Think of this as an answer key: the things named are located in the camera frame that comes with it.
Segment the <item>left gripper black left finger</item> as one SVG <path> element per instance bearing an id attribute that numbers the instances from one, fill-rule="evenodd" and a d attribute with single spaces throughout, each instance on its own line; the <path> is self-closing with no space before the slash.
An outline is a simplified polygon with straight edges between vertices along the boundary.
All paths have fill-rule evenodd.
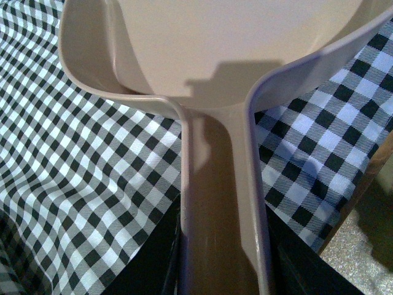
<path id="1" fill-rule="evenodd" d="M 104 294 L 177 294 L 180 234 L 180 203 L 174 202 Z"/>

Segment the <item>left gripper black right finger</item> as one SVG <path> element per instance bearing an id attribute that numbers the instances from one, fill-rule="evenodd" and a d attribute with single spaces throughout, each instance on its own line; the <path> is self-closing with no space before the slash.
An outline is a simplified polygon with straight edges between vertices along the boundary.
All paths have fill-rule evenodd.
<path id="1" fill-rule="evenodd" d="M 266 207 L 277 294 L 362 294 Z"/>

